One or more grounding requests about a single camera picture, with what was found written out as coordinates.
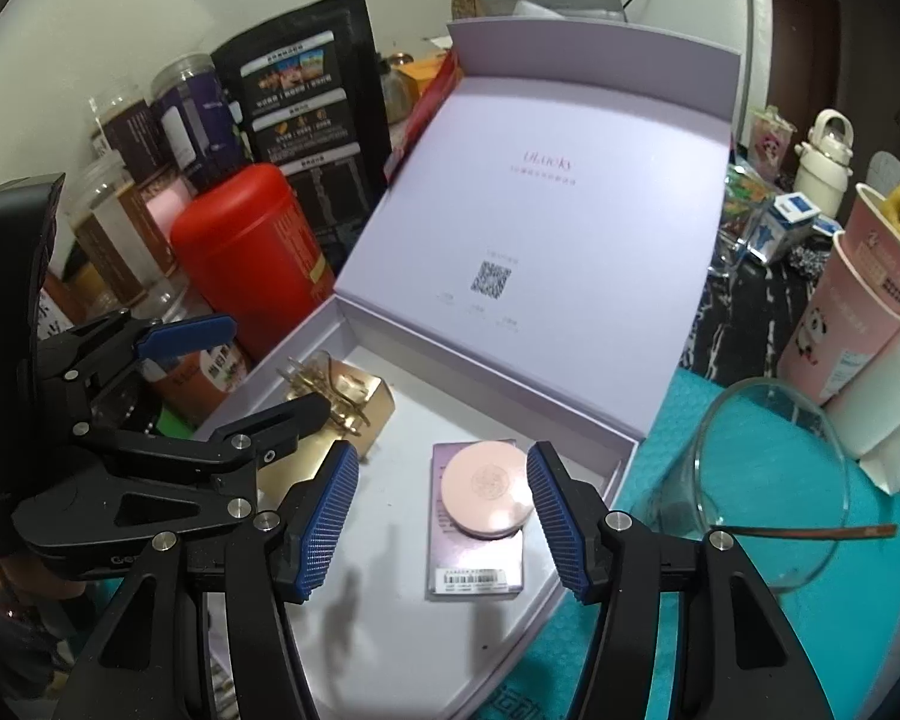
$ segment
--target barcode label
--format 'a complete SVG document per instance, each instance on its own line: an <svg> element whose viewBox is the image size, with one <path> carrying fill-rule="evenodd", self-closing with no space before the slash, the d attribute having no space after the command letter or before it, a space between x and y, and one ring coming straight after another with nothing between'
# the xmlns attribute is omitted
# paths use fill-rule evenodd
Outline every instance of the barcode label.
<svg viewBox="0 0 900 720"><path fill-rule="evenodd" d="M484 261L470 288L479 295L486 295L488 298L496 300L504 293L506 279L509 279L512 273L513 271L509 268Z"/></svg>
<svg viewBox="0 0 900 720"><path fill-rule="evenodd" d="M506 571L498 568L438 568L436 592L482 595L509 592Z"/></svg>

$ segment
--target box lid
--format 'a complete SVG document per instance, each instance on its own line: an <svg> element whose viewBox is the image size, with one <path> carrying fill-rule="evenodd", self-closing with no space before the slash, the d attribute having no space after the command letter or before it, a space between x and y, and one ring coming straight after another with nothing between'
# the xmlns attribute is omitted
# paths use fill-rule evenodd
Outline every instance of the box lid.
<svg viewBox="0 0 900 720"><path fill-rule="evenodd" d="M337 293L642 440L706 279L739 57L590 20L451 34L466 78Z"/></svg>

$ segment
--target red jar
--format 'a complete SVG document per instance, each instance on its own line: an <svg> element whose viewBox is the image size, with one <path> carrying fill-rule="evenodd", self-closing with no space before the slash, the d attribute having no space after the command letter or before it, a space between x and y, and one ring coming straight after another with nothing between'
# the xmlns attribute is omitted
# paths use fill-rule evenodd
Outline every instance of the red jar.
<svg viewBox="0 0 900 720"><path fill-rule="evenodd" d="M333 290L334 276L274 165L245 167L196 197L173 223L180 265L262 360Z"/></svg>

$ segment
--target qr code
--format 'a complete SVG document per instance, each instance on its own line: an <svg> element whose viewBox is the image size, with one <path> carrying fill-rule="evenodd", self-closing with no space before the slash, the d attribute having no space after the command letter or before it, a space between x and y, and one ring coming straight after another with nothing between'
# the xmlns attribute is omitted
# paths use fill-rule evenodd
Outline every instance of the qr code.
<svg viewBox="0 0 900 720"><path fill-rule="evenodd" d="M506 287L506 279L512 273L509 268L485 262L480 266L480 272L470 285L471 290L480 295L486 295L488 298L496 300L504 293Z"/></svg>

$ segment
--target gift box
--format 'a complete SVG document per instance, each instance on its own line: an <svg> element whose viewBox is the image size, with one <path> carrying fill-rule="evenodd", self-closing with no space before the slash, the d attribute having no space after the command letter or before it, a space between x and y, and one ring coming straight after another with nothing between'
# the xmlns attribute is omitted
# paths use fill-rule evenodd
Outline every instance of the gift box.
<svg viewBox="0 0 900 720"><path fill-rule="evenodd" d="M587 20L451 34L464 78L335 295L199 433L278 402L288 356L322 349L391 386L326 583L288 608L321 717L468 717L519 659L563 596L538 519L514 598L427 600L433 447L549 440L611 503L720 220L737 55Z"/></svg>

